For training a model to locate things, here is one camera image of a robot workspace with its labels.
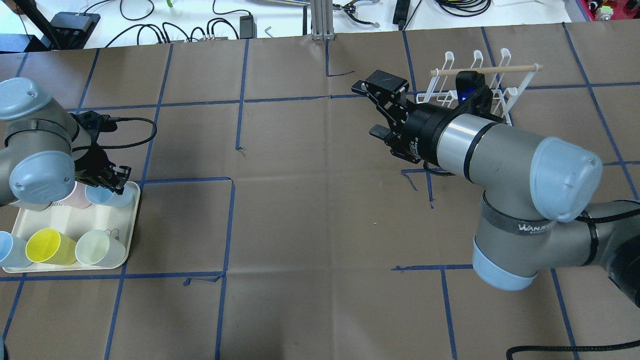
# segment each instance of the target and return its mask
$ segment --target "light blue cup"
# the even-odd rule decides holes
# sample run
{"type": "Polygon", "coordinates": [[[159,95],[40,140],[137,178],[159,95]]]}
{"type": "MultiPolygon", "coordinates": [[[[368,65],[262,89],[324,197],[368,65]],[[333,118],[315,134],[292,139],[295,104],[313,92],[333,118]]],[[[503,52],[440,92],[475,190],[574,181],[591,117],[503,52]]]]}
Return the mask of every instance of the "light blue cup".
{"type": "Polygon", "coordinates": [[[84,189],[84,194],[86,195],[87,200],[92,204],[113,206],[115,208],[122,208],[129,205],[133,200],[133,191],[128,185],[124,186],[124,192],[122,195],[118,195],[101,186],[96,188],[87,186],[86,189],[84,189]]]}
{"type": "Polygon", "coordinates": [[[0,266],[5,268],[26,268],[32,262],[26,254],[27,242],[11,235],[6,231],[0,231],[0,266]]]}

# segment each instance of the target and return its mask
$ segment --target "white floor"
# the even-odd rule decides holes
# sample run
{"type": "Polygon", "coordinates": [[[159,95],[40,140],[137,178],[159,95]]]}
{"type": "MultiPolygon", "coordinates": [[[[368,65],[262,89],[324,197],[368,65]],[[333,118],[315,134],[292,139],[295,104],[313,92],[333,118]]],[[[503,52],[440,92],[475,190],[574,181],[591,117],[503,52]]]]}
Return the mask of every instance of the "white floor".
{"type": "MultiPolygon", "coordinates": [[[[88,5],[98,0],[38,0],[38,9],[51,20],[58,12],[81,12],[88,5]]],[[[336,1],[344,4],[346,0],[336,1]]],[[[419,0],[412,0],[410,14],[419,0]]],[[[409,29],[466,28],[474,26],[499,26],[517,24],[549,24],[571,22],[562,0],[544,0],[546,4],[533,0],[493,0],[489,10],[484,14],[460,18],[443,12],[433,0],[422,0],[409,29]]],[[[155,0],[156,10],[150,17],[138,22],[125,20],[120,16],[119,1],[99,5],[90,12],[99,13],[102,17],[86,47],[104,47],[119,32],[133,24],[156,24],[163,21],[172,22],[182,29],[191,32],[196,26],[205,27],[207,21],[217,15],[211,10],[211,0],[173,0],[173,8],[165,1],[155,0]]],[[[334,12],[334,28],[336,33],[356,33],[368,31],[393,31],[397,26],[392,24],[396,0],[381,0],[377,4],[362,1],[357,4],[357,16],[363,20],[378,22],[379,28],[356,24],[342,12],[334,12]]],[[[302,8],[269,3],[265,0],[217,0],[216,11],[226,12],[244,8],[255,16],[259,37],[268,37],[265,29],[271,27],[269,33],[274,37],[290,37],[302,34],[302,8]]],[[[146,0],[125,0],[124,12],[128,17],[144,16],[150,9],[146,0]]],[[[230,14],[224,17],[237,27],[238,18],[242,14],[230,14]]],[[[42,33],[22,16],[29,33],[41,36],[42,33]]],[[[172,40],[183,39],[179,30],[167,27],[172,40]]],[[[23,33],[24,28],[17,15],[0,3],[0,33],[23,33]]],[[[121,36],[112,46],[134,45],[137,29],[130,30],[121,36]]],[[[233,33],[224,24],[216,26],[216,36],[233,38],[233,33]]],[[[141,44],[157,42],[152,31],[146,29],[141,35],[141,44]]]]}

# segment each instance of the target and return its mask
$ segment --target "white tray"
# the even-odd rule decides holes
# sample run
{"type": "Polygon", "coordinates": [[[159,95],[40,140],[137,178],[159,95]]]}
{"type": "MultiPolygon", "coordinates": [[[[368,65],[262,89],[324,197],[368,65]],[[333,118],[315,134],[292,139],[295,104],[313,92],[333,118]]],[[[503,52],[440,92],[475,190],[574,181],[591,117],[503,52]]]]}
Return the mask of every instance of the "white tray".
{"type": "Polygon", "coordinates": [[[52,227],[55,230],[67,235],[77,241],[82,235],[91,230],[114,230],[118,229],[119,241],[125,246],[126,253],[120,264],[112,267],[84,265],[78,261],[71,265],[52,265],[44,263],[33,263],[26,268],[3,267],[8,273],[21,272],[48,272],[65,270],[103,270],[114,269],[122,266],[129,257],[131,247],[131,236],[133,226],[138,214],[140,204],[140,187],[138,184],[129,181],[125,186],[133,190],[133,201],[122,208],[112,208],[103,205],[91,205],[86,209],[71,208],[66,205],[49,206],[44,211],[31,211],[20,209],[18,217],[13,225],[12,234],[19,238],[29,240],[29,238],[40,229],[52,227]]]}

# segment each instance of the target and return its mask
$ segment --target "beige plastic tray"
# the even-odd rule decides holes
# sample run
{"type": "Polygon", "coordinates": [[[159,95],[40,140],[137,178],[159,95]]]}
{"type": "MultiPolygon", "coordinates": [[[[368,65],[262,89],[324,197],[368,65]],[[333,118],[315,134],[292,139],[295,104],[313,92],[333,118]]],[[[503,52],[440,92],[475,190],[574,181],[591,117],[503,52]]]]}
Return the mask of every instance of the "beige plastic tray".
{"type": "Polygon", "coordinates": [[[134,195],[133,201],[122,208],[91,205],[86,209],[76,209],[65,205],[54,205],[43,211],[20,209],[12,231],[12,234],[19,238],[29,240],[36,231],[45,227],[52,227],[53,229],[58,230],[77,241],[82,235],[91,230],[109,229],[113,231],[118,229],[118,233],[113,233],[113,235],[117,235],[119,237],[118,240],[127,249],[124,259],[120,264],[106,268],[101,266],[84,265],[76,261],[71,265],[33,263],[26,268],[3,267],[3,269],[8,273],[20,273],[64,270],[101,270],[113,269],[122,266],[129,257],[133,227],[136,222],[138,206],[140,204],[140,187],[138,184],[129,181],[125,186],[132,189],[134,191],[134,195]]]}

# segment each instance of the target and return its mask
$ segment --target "metal post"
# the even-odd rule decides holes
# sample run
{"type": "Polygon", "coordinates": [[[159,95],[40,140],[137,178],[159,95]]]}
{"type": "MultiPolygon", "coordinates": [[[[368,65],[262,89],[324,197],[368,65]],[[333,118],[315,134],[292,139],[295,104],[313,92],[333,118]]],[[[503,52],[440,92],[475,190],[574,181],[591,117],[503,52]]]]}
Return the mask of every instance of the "metal post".
{"type": "Polygon", "coordinates": [[[331,0],[311,0],[311,38],[333,40],[333,2],[331,0]]]}

